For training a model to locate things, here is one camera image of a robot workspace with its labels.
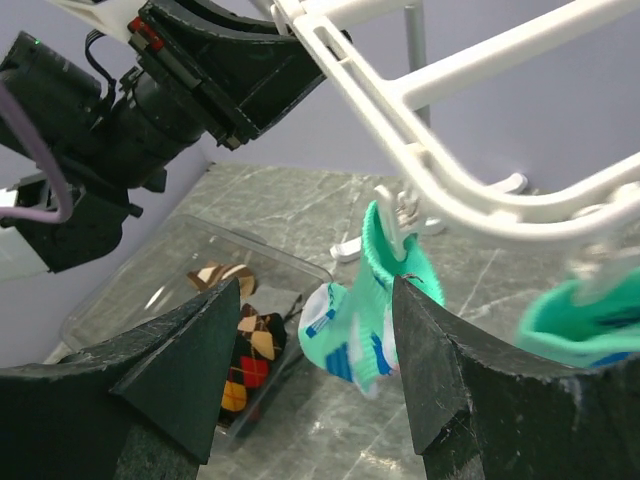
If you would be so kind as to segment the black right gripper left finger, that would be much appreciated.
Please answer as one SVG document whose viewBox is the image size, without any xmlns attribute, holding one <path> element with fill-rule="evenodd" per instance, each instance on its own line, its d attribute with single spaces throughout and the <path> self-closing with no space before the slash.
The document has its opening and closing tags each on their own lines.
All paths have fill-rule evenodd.
<svg viewBox="0 0 640 480">
<path fill-rule="evenodd" d="M 239 317 L 239 284 L 227 280 L 55 364 L 3 369 L 2 477 L 195 478 Z"/>
</svg>

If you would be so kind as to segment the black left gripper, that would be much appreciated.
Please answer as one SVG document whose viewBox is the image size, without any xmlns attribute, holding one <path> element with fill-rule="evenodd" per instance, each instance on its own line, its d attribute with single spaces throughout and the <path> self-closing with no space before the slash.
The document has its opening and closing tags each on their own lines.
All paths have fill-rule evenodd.
<svg viewBox="0 0 640 480">
<path fill-rule="evenodd" d="M 324 80 L 299 40 L 213 1 L 151 1 L 149 25 L 174 64 L 115 81 L 92 128 L 93 170 L 162 170 L 208 132 L 234 150 L 281 121 Z"/>
</svg>

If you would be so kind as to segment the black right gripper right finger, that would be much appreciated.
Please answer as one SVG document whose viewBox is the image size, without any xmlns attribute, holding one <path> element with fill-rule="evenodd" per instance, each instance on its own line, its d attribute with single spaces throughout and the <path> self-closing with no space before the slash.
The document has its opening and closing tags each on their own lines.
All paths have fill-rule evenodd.
<svg viewBox="0 0 640 480">
<path fill-rule="evenodd" d="M 415 452 L 430 479 L 635 479 L 639 360 L 579 369 L 530 354 L 396 278 L 393 323 Z"/>
</svg>

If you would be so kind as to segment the white clip sock hanger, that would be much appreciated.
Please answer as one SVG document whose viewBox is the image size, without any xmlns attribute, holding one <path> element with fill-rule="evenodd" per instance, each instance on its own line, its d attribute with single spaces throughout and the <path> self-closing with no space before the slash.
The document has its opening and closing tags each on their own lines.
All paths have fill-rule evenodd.
<svg viewBox="0 0 640 480">
<path fill-rule="evenodd" d="M 327 77 L 268 165 L 394 168 L 420 212 L 508 248 L 639 218 L 635 1 L 275 1 Z"/>
</svg>

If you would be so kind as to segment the teal patterned sock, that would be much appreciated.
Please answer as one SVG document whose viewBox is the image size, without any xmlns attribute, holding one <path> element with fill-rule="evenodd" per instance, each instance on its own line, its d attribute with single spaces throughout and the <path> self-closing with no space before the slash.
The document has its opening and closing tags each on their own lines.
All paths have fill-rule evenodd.
<svg viewBox="0 0 640 480">
<path fill-rule="evenodd" d="M 367 397 L 377 394 L 381 378 L 399 370 L 392 320 L 394 279 L 406 277 L 437 304 L 445 304 L 436 271 L 417 237 L 409 236 L 404 245 L 407 256 L 399 261 L 384 236 L 377 204 L 371 202 L 363 219 L 360 266 L 352 287 L 320 285 L 307 299 L 298 324 L 305 357 Z"/>
<path fill-rule="evenodd" d="M 527 308 L 514 344 L 529 353 L 579 368 L 619 362 L 639 352 L 639 271 L 606 296 L 577 305 L 580 285 L 567 280 L 547 291 Z"/>
</svg>

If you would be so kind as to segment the red black argyle sock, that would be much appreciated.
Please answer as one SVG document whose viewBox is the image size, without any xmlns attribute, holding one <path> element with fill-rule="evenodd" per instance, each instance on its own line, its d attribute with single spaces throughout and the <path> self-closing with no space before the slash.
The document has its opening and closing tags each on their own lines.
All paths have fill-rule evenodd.
<svg viewBox="0 0 640 480">
<path fill-rule="evenodd" d="M 240 313 L 218 417 L 223 428 L 232 425 L 266 384 L 287 343 L 280 314 L 260 314 L 248 303 Z"/>
</svg>

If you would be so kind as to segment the white hanger clip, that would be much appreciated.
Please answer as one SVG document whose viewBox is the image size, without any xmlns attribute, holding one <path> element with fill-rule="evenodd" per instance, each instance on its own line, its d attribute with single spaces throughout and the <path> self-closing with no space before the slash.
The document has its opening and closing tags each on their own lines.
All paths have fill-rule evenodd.
<svg viewBox="0 0 640 480">
<path fill-rule="evenodd" d="M 584 306 L 602 301 L 639 267 L 639 247 L 624 246 L 625 235 L 638 224 L 639 219 L 635 218 L 608 229 L 567 257 L 566 270 L 579 282 L 572 294 L 574 304 Z"/>
<path fill-rule="evenodd" d="M 384 236 L 397 261 L 407 256 L 405 240 L 424 226 L 419 199 L 411 188 L 393 193 L 384 185 L 374 189 L 378 216 Z"/>
</svg>

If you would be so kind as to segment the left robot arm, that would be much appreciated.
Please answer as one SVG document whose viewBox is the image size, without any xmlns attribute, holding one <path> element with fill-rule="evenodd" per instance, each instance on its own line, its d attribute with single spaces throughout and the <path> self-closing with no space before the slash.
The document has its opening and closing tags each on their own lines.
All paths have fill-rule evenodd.
<svg viewBox="0 0 640 480">
<path fill-rule="evenodd" d="M 1 142 L 36 175 L 1 193 L 1 276 L 59 273 L 112 252 L 161 193 L 169 162 L 204 134 L 237 149 L 283 119 L 323 80 L 302 44 L 275 24 L 211 1 L 64 1 L 137 63 L 115 78 L 82 69 L 20 32 L 1 62 Z"/>
</svg>

